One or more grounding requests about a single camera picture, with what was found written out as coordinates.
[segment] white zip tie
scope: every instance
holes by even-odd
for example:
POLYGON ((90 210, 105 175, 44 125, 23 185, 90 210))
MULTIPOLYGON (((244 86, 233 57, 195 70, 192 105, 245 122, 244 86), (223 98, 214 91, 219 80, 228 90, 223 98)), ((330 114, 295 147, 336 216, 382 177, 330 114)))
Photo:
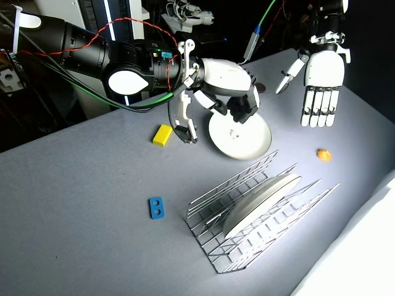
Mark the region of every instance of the white zip tie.
POLYGON ((22 7, 14 5, 17 9, 15 15, 15 24, 14 24, 14 43, 12 45, 12 52, 17 54, 18 51, 18 41, 19 41, 19 26, 20 26, 20 13, 22 12, 22 7))

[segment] dark round object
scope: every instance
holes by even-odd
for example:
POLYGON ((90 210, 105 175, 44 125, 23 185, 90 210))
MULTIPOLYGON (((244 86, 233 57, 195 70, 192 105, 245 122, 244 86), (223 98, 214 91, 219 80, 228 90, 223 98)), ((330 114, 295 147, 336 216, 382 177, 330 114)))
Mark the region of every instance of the dark round object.
POLYGON ((256 83, 255 86, 257 87, 257 91, 260 94, 266 91, 266 86, 264 86, 262 83, 256 83))

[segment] metal wire rack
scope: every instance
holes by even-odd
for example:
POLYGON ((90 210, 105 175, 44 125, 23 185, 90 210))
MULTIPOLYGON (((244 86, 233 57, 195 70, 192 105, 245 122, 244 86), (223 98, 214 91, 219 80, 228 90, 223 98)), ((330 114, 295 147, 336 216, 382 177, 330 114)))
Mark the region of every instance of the metal wire rack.
MULTIPOLYGON (((222 233, 225 218, 248 192, 268 179, 265 170, 277 153, 278 150, 274 151, 189 204, 186 224, 218 273, 230 273, 250 266, 272 243, 339 185, 300 203, 303 200, 301 197, 317 185, 321 181, 319 179, 282 198, 237 235, 225 239, 222 233)), ((297 164, 279 175, 287 174, 295 167, 297 164)))

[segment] plate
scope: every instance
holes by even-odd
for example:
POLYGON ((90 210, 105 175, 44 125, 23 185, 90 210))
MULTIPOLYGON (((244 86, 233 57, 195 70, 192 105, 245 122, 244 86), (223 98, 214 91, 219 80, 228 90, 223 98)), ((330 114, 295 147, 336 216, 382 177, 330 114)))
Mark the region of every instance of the plate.
POLYGON ((286 196, 302 179, 297 174, 270 178, 255 188, 232 209, 223 224, 223 235, 229 239, 250 225, 286 196))
POLYGON ((215 112, 210 119, 209 133, 218 149, 240 160, 262 156, 272 143, 270 128, 256 113, 241 124, 233 121, 229 111, 226 116, 215 112))

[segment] table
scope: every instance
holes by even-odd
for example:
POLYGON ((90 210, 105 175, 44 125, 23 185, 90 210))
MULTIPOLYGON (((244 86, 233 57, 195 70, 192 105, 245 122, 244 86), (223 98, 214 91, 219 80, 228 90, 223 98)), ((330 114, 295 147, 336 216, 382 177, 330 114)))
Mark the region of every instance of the table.
POLYGON ((332 128, 299 124, 303 75, 273 90, 294 50, 247 64, 266 85, 259 113, 279 153, 274 175, 294 163, 317 192, 341 183, 250 268, 215 273, 183 221, 188 202, 248 167, 222 155, 207 134, 210 112, 189 115, 199 141, 172 135, 151 143, 165 108, 118 110, 0 154, 1 295, 288 295, 395 159, 395 125, 347 88, 332 128), (333 154, 330 163, 315 156, 333 154), (148 199, 161 196, 165 218, 152 220, 148 199))

